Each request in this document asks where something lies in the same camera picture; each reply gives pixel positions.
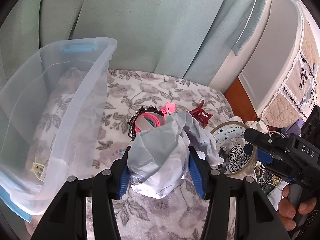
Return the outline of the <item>right hand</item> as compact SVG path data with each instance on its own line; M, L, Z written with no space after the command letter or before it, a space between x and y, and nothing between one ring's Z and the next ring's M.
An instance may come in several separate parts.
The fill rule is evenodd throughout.
M290 185L286 185L282 190L283 198L278 204L278 216L287 231L292 231L296 227L293 218L296 215L296 207L288 200ZM301 203L298 212L300 215L307 215L313 211L317 203L317 198L312 197Z

